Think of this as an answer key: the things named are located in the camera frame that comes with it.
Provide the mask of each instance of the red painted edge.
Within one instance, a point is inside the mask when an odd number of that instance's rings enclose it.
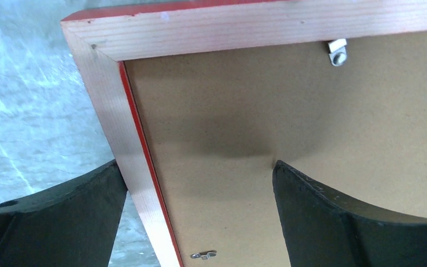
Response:
[[[146,141],[146,136],[143,131],[140,114],[138,113],[135,98],[133,96],[133,93],[130,87],[130,82],[128,81],[127,71],[125,69],[125,64],[123,61],[118,62],[118,69],[120,71],[120,78],[122,79],[123,89],[125,90],[125,94],[127,95],[128,105],[130,106],[130,111],[132,112],[132,117],[135,122],[135,127],[137,130],[138,136],[140,137],[140,143],[141,143],[141,147],[143,148],[143,154],[145,155],[148,168],[150,169],[151,179],[153,180],[153,184],[155,186],[156,195],[158,196],[158,200],[160,201],[161,210],[163,212],[163,215],[165,216],[166,225],[168,226],[168,230],[170,232],[172,245],[174,246],[174,250],[176,251],[179,264],[181,265],[181,267],[183,267],[184,265],[182,263],[181,253],[179,251],[179,247],[177,246],[176,238],[174,236],[174,231],[172,229],[172,225],[169,220],[168,210],[166,208],[166,204],[163,199],[160,183],[158,182],[158,177],[155,172],[155,166],[153,164],[153,160],[151,159],[150,149],[148,148],[148,142]]]
[[[281,0],[193,0],[183,2],[136,4],[130,6],[103,7],[78,11],[61,21],[79,21],[105,17],[135,16],[140,13],[155,13],[193,8],[229,6],[232,4],[252,4],[261,2],[277,2]]]

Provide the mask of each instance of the picture frame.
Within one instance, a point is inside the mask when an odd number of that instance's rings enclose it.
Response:
[[[427,31],[427,1],[157,3],[79,11],[61,27],[161,266],[183,266],[124,61]]]

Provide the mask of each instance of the metal clip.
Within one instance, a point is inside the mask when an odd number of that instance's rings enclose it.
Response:
[[[210,250],[206,252],[194,253],[191,255],[191,259],[201,258],[202,260],[208,260],[210,257],[215,257],[217,255],[217,251]]]
[[[331,64],[335,67],[343,65],[347,59],[346,39],[337,39],[328,43]]]

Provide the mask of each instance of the screw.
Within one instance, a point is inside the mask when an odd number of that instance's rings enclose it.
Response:
[[[341,66],[341,65],[343,65],[343,63],[345,63],[346,59],[347,59],[346,54],[343,52],[340,52],[340,53],[336,54],[335,57],[333,58],[333,63],[336,66]]]

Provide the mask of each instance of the marbled blue surface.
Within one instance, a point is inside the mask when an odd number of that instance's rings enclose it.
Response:
[[[113,159],[59,21],[138,2],[0,0],[0,203]],[[159,266],[130,196],[110,266]]]

